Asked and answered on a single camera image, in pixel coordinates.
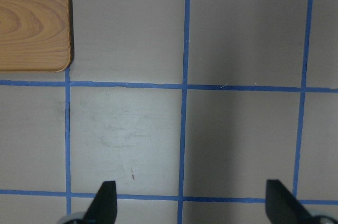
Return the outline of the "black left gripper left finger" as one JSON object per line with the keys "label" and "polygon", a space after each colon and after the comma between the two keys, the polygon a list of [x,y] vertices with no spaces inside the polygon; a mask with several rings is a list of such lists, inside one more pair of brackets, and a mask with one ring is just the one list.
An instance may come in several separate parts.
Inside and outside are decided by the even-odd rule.
{"label": "black left gripper left finger", "polygon": [[110,223],[117,219],[117,189],[115,181],[105,181],[100,186],[86,212],[62,217],[59,223]]}

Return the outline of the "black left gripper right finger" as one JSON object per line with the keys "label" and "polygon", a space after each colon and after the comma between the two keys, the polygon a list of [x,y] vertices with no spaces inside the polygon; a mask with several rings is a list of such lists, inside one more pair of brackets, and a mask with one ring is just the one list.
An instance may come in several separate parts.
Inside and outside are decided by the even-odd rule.
{"label": "black left gripper right finger", "polygon": [[311,214],[279,180],[267,180],[265,213],[272,224],[337,223],[335,218]]}

